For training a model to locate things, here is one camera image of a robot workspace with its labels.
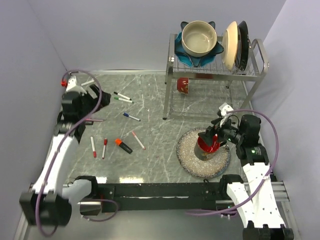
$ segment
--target cream plate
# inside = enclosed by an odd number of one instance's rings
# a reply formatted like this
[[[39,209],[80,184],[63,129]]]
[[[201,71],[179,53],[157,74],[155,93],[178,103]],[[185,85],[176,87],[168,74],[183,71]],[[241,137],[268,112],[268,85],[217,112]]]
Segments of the cream plate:
[[[238,25],[237,22],[233,21],[227,27],[223,34],[222,46],[224,47],[224,52],[222,53],[222,62],[229,69],[232,70],[238,48]]]

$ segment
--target orange cap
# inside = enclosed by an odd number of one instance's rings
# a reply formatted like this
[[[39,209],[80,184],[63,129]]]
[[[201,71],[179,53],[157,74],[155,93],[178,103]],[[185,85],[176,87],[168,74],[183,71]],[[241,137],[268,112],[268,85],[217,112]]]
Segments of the orange cap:
[[[117,139],[115,140],[115,144],[117,144],[118,146],[119,146],[121,143],[122,143],[122,141],[121,141],[119,138],[117,138]]]

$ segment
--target red marker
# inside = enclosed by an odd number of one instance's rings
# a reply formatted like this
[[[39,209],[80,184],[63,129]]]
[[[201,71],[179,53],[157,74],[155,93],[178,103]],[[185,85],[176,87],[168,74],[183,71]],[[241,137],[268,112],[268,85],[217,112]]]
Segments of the red marker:
[[[107,142],[108,140],[105,138],[103,142],[102,159],[105,159]]]
[[[97,157],[97,152],[96,152],[96,147],[95,147],[95,140],[94,137],[91,136],[91,146],[92,146],[92,151],[93,151],[93,157],[96,158]]]

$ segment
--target orange highlighter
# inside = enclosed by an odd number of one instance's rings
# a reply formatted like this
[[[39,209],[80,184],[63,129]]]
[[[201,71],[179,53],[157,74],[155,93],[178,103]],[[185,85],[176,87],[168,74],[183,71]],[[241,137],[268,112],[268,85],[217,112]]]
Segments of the orange highlighter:
[[[117,144],[120,148],[125,150],[128,154],[132,153],[132,149],[128,147],[128,145],[126,145],[124,142],[122,142],[119,138],[115,140],[115,144]]]

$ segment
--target blue bowl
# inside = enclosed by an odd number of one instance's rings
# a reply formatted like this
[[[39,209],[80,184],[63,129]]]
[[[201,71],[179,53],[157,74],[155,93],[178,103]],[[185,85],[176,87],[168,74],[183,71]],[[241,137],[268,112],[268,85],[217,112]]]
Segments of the blue bowl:
[[[208,22],[213,28],[216,28],[216,24],[214,21]],[[187,25],[188,23],[183,21],[181,23],[181,29]],[[204,67],[205,65],[213,62],[215,60],[216,55],[221,54],[224,51],[224,47],[219,43],[216,42],[214,48],[205,56],[202,57],[194,57],[190,56],[186,53],[184,48],[182,47],[182,32],[180,32],[174,41],[174,53],[179,59],[180,62],[187,65],[188,67],[192,68],[199,68]]]

